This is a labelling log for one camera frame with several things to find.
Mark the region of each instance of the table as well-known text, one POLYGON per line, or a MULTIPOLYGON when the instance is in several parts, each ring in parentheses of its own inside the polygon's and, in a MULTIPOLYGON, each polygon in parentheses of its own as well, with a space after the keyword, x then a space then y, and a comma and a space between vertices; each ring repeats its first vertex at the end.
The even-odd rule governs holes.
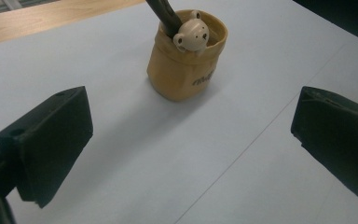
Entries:
POLYGON ((44 209, 18 223, 358 223, 358 198, 290 134, 302 86, 358 103, 358 38, 289 0, 171 1, 229 31, 212 82, 182 103, 146 73, 145 3, 0 43, 0 130, 86 86, 94 136, 44 209))

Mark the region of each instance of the wooden surface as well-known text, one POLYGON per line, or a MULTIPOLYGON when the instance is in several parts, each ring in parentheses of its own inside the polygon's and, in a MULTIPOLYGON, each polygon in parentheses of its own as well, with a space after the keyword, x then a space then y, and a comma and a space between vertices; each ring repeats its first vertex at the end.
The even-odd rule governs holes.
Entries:
POLYGON ((0 13, 0 42, 35 34, 145 0, 61 0, 0 13))

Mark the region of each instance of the bear ear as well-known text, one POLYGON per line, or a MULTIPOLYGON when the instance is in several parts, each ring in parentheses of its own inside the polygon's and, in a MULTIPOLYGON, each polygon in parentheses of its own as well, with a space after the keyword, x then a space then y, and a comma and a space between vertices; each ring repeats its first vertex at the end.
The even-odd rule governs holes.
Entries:
POLYGON ((191 12, 190 18, 191 19, 201 19, 201 14, 197 10, 194 10, 191 12))
POLYGON ((173 43, 177 46, 177 47, 181 47, 182 44, 183 44, 183 37, 185 35, 184 34, 176 34, 174 37, 173 37, 173 43))

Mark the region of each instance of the white bear head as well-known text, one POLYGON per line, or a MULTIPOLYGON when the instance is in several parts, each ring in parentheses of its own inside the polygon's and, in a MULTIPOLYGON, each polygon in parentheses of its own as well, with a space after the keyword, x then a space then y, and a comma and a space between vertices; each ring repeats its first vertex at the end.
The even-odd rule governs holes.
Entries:
POLYGON ((208 39, 209 28, 200 19, 200 13, 194 10, 190 14, 190 20, 185 22, 173 37, 173 43, 182 52, 190 50, 200 55, 205 51, 208 39))

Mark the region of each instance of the cup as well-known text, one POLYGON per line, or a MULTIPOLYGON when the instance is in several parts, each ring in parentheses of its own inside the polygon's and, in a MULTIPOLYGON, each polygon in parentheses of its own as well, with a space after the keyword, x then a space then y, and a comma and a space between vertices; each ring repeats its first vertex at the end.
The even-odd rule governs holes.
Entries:
MULTIPOLYGON (((182 22, 190 19, 192 10, 176 12, 182 22)), ((209 41, 205 51, 181 52, 159 25, 147 74, 153 88, 165 98, 183 101, 203 91, 209 84, 227 39, 224 23, 211 14, 200 11, 201 19, 209 27, 209 41)))

